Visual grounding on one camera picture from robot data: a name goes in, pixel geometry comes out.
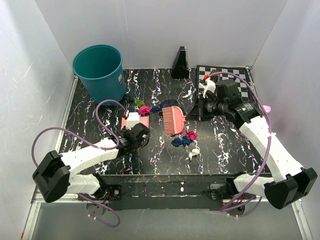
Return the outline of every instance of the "bin rim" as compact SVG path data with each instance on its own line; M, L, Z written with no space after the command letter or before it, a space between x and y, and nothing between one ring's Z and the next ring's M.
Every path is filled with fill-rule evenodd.
M119 63L119 65L118 65L118 67L117 67L113 72L109 73L108 75L105 75L105 76L102 76L102 77L98 77L98 78L88 78L88 77L83 77L83 76L79 75L79 74L77 73L77 71L75 70L75 62L76 62L77 58L78 58L82 53L84 53L84 52L86 52L86 51L88 51L88 50L90 50L90 49L97 48L97 47L106 47L106 48L111 48L111 49L113 49L113 50L116 50L116 51L119 53L119 55L120 55L120 63ZM74 59L72 60L72 70L73 70L74 74L77 75L79 78L82 78L82 79L85 79L85 80L99 81L99 80L102 80L102 79L104 79L104 78L106 78L106 77L114 74L114 73L119 69L119 67L122 65L122 61L123 61L123 59L122 59L122 54L121 54L121 52L120 52L116 47L111 46L111 45L106 45L106 44L97 44L97 45L88 46L88 47L86 47L85 49L82 49L80 52L78 52L78 53L75 55Z

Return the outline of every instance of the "black and white checkered pattern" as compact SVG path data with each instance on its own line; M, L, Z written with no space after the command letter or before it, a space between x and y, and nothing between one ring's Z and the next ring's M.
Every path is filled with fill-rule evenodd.
M238 75L240 78L246 80L247 83L249 83L249 79L247 79L246 76L246 69L243 68L237 68L237 69L232 69L232 68L217 68L217 67L209 67L209 66L197 66L197 70L198 70L198 93L201 93L204 88L206 88L206 86L204 86L203 84L201 84L202 79L204 79L205 75L209 75L211 73L212 70L219 70L220 72L229 72L229 73L233 73ZM228 78L233 78L233 76L231 75L227 75L227 74L222 74L222 80L228 79ZM243 83L240 82L239 79L235 79L235 82L238 84L238 89L239 92L241 93L241 98L242 101L248 101L249 97L248 97L248 89L247 86Z

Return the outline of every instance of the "gray floor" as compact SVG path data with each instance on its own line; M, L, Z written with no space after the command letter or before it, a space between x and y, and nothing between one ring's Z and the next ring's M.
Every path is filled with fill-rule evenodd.
M262 202L254 213L238 220L205 209L123 210L119 214L120 226L111 228L88 217L85 203L43 203L32 239L302 239L292 207L277 210L268 202ZM116 221L110 212L103 218Z

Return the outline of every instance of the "brush bristles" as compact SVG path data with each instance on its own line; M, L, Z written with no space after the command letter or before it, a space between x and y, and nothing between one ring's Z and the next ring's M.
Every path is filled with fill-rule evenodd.
M164 122L164 133L174 134L175 133L175 118L171 107L166 107L163 110L163 122Z

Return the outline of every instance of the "black triangular object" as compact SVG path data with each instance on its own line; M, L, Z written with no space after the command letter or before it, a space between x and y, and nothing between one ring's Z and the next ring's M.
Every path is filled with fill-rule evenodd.
M187 49L185 46L179 48L172 65L171 76L173 79L188 79L189 67L187 60Z

